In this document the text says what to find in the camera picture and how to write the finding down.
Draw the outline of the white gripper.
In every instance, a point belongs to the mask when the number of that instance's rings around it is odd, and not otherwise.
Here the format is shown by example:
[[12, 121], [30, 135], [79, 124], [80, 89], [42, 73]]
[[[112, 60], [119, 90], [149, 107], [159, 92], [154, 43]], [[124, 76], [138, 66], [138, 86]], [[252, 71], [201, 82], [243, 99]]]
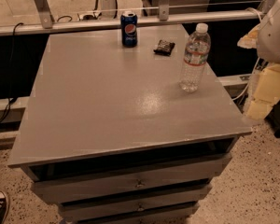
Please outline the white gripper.
[[280, 101], [280, 0], [246, 35], [237, 46], [257, 48], [258, 56], [270, 64], [259, 74], [259, 80], [245, 115], [254, 120], [265, 119]]

